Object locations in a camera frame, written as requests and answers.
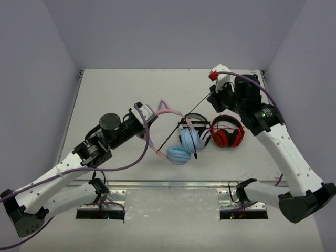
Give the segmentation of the pink and blue cat-ear headphones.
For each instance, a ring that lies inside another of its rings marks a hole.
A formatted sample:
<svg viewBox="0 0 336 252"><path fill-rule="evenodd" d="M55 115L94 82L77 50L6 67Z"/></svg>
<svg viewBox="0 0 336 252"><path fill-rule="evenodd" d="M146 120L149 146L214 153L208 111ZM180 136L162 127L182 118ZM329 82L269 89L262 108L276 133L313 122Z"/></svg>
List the pink and blue cat-ear headphones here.
<svg viewBox="0 0 336 252"><path fill-rule="evenodd" d="M169 145L165 152L157 148L151 138L149 138L149 148L159 157L169 161L173 165L185 165L191 159L198 159L199 151L199 135L194 129L191 121L183 114L171 106L163 99L160 99L155 114L161 116L164 114L173 114L179 117L180 122L185 123L186 127L181 129L177 138L177 142Z"/></svg>

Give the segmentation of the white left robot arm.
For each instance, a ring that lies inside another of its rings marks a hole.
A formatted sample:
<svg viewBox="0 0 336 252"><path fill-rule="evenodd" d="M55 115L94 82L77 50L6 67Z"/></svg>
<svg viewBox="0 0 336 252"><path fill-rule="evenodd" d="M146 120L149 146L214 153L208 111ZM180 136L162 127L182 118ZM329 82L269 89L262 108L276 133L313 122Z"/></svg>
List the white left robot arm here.
<svg viewBox="0 0 336 252"><path fill-rule="evenodd" d="M100 203L110 191L99 178L79 189L62 192L78 177L99 167L112 157L111 151L134 136L149 140L150 125L157 119L149 105L136 103L122 121L115 113L106 113L85 139L48 172L16 190L1 193L1 203L18 237L37 232L45 221L81 204Z"/></svg>

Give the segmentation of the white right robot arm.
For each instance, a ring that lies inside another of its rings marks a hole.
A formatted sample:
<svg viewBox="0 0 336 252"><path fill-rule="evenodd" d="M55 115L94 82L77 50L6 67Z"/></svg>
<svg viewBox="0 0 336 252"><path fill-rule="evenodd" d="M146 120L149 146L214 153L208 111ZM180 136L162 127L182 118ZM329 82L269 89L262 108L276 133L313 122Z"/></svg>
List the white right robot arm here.
<svg viewBox="0 0 336 252"><path fill-rule="evenodd" d="M324 182L304 159L275 101L262 101L261 95L267 91L257 76L214 70L208 77L214 84L207 101L218 113L228 109L238 114L287 181L287 187L270 186L254 178L238 183L236 195L241 206L263 202L279 209L292 223L325 207L335 197L335 184Z"/></svg>

